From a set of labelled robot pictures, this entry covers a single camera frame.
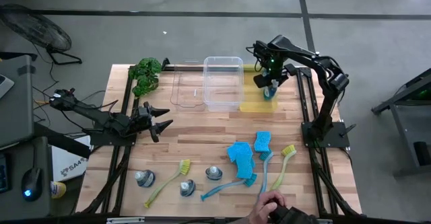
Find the green leaves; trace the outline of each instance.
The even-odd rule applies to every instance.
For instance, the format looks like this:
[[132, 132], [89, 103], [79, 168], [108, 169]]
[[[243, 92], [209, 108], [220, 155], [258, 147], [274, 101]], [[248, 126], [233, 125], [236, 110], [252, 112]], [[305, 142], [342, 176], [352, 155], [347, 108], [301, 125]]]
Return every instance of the green leaves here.
[[162, 71], [162, 65], [155, 58], [142, 59], [129, 70], [129, 76], [137, 80], [137, 85], [132, 89], [136, 97], [141, 97], [157, 89], [159, 79], [156, 74]]

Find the human hand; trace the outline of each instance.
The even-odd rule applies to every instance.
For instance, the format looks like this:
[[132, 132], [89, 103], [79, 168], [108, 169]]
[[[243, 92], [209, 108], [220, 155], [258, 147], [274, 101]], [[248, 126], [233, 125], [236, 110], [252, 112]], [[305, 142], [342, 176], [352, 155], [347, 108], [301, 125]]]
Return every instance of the human hand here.
[[266, 224], [268, 222], [269, 214], [277, 208], [276, 202], [268, 203], [273, 199], [283, 207], [287, 205], [286, 199], [277, 190], [262, 193], [255, 207], [247, 217], [248, 222], [250, 224]]

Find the wooden tabletop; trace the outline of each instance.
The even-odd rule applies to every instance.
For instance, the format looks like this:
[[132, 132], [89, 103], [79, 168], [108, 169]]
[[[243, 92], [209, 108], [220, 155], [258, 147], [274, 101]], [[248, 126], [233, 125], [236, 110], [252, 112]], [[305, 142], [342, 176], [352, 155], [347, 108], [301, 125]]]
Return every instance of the wooden tabletop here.
[[[121, 110], [123, 94], [130, 65], [113, 65], [104, 104], [113, 100], [119, 102], [113, 112]], [[181, 87], [201, 90], [202, 72], [187, 72], [185, 83]], [[322, 91], [313, 75], [317, 101], [323, 101]], [[163, 217], [244, 217], [248, 215], [257, 199], [262, 183], [263, 162], [254, 154], [257, 181], [250, 188], [235, 186], [227, 188], [202, 202], [201, 194], [212, 188], [235, 181], [236, 166], [230, 163], [226, 148], [235, 141], [246, 141], [253, 148], [256, 132], [271, 131], [270, 148], [274, 157], [268, 167], [268, 187], [277, 179], [281, 171], [283, 156], [280, 151], [295, 145], [297, 154], [287, 165], [284, 180], [279, 190], [287, 198], [290, 206], [295, 206], [308, 214], [316, 215], [317, 204], [311, 174], [310, 159], [303, 146], [300, 132], [302, 111], [299, 100], [296, 77], [288, 79], [278, 90], [278, 108], [274, 113], [208, 112], [206, 108], [179, 108], [170, 101], [174, 73], [160, 75], [159, 88], [150, 95], [142, 97], [140, 104], [149, 101], [157, 108], [169, 108], [170, 112], [157, 118], [156, 122], [173, 119], [174, 122], [162, 133], [159, 143], [153, 143], [148, 133], [138, 135], [132, 148], [127, 180], [125, 183], [123, 216], [163, 216]], [[128, 107], [132, 109], [133, 97]], [[339, 119], [338, 109], [334, 109], [333, 118]], [[329, 165], [334, 185], [351, 205], [360, 212], [360, 203], [349, 159], [339, 149], [327, 150]], [[86, 208], [106, 183], [112, 147], [101, 147], [88, 161], [87, 171], [82, 184], [76, 211]], [[149, 209], [144, 202], [157, 186], [167, 180], [177, 169], [180, 160], [190, 159], [191, 168], [187, 176], [179, 176], [161, 191]], [[223, 171], [223, 178], [218, 181], [208, 180], [205, 169], [215, 165]], [[151, 188], [139, 187], [134, 179], [135, 171], [152, 170], [156, 173], [156, 182]], [[190, 197], [180, 195], [182, 181], [192, 179], [197, 183], [195, 193]], [[112, 189], [110, 208], [117, 194], [117, 184]], [[329, 209], [326, 188], [323, 188], [325, 206]]]

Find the electric fan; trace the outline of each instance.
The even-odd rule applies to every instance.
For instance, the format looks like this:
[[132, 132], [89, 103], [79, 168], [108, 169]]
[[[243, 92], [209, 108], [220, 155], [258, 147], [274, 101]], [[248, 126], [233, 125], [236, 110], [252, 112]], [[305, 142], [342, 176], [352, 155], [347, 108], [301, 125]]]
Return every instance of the electric fan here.
[[[22, 5], [6, 4], [0, 6], [0, 20], [11, 30], [29, 40], [31, 43], [45, 48], [56, 65], [82, 63], [78, 57], [64, 53], [72, 46], [72, 40], [65, 31], [43, 15], [33, 14], [31, 9]], [[54, 54], [62, 54], [75, 61], [59, 63]]]

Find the concrete floor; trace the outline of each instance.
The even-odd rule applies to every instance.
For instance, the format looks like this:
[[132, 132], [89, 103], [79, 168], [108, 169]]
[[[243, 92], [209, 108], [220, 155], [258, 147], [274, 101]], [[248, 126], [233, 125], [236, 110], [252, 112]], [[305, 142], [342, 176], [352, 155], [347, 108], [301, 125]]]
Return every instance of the concrete floor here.
[[[431, 14], [431, 0], [306, 0], [310, 13]], [[300, 13], [299, 0], [0, 0], [32, 9], [112, 9], [135, 11], [282, 12]], [[73, 41], [69, 51], [82, 65], [54, 67], [56, 88], [74, 87], [84, 98], [104, 89], [110, 66], [138, 63], [143, 57], [168, 57], [173, 62], [203, 61], [208, 56], [238, 56], [253, 63], [245, 46], [268, 42], [284, 34], [307, 46], [301, 18], [258, 17], [116, 17], [47, 16]], [[345, 122], [358, 126], [349, 134], [358, 194], [363, 213], [371, 217], [431, 220], [430, 176], [394, 179], [392, 173], [409, 166], [390, 112], [374, 116], [370, 109], [389, 98], [406, 81], [430, 67], [430, 20], [311, 20], [314, 45], [336, 58], [351, 83], [340, 106]], [[0, 50], [36, 52], [5, 26], [0, 26]], [[50, 65], [38, 59], [34, 85], [51, 84]], [[103, 94], [89, 102], [100, 104]], [[44, 108], [51, 128], [78, 131], [60, 112]], [[43, 112], [36, 112], [44, 117]], [[89, 120], [70, 117], [84, 127]]]

